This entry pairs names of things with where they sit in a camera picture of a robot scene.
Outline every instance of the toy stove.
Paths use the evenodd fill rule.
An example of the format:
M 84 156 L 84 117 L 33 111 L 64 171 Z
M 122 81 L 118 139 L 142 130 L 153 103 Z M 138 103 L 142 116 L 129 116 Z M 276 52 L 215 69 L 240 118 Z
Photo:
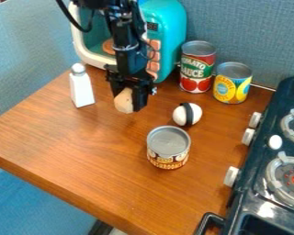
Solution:
M 249 126 L 246 162 L 241 170 L 230 167 L 224 179 L 232 187 L 227 217 L 206 213 L 195 234 L 209 225 L 220 234 L 294 234 L 294 77 L 280 83 Z

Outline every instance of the blue panel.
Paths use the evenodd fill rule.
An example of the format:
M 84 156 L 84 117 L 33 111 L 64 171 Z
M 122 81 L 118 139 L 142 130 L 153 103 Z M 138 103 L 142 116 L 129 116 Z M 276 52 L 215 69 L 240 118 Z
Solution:
M 0 235 L 85 235 L 94 222 L 85 212 L 0 173 Z
M 0 114 L 78 61 L 54 0 L 0 4 Z
M 294 0 L 180 0 L 188 39 L 218 48 L 218 62 L 243 62 L 267 86 L 294 75 Z

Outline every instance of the white shaker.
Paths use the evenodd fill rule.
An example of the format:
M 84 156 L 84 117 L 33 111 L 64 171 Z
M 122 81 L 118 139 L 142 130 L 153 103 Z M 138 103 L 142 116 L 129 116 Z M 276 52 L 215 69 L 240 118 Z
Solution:
M 76 107 L 89 106 L 95 103 L 90 78 L 81 63 L 72 66 L 70 73 L 71 98 Z

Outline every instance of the metal can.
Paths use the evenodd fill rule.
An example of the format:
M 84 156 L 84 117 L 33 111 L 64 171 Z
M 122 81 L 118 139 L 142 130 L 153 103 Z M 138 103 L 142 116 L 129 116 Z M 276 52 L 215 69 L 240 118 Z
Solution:
M 217 67 L 213 95 L 226 104 L 240 104 L 248 94 L 252 70 L 240 62 L 225 62 Z
M 190 93 L 209 90 L 216 48 L 203 40 L 192 40 L 182 46 L 180 87 Z
M 147 136 L 147 159 L 161 169 L 180 168 L 188 160 L 190 143 L 184 130 L 173 126 L 158 127 Z

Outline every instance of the toy microwave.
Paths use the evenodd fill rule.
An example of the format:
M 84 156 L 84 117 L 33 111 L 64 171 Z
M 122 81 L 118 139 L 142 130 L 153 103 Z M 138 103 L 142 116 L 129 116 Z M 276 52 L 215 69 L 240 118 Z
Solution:
M 180 48 L 187 34 L 187 14 L 177 0 L 141 0 L 139 4 L 147 22 L 147 38 L 156 50 L 147 70 L 160 83 L 180 60 Z M 79 24 L 87 25 L 89 10 L 70 3 L 69 11 Z M 83 62 L 103 69 L 106 64 L 116 64 L 114 56 L 103 50 L 103 43 L 111 35 L 103 15 L 95 14 L 93 21 L 89 33 L 71 25 L 73 44 Z

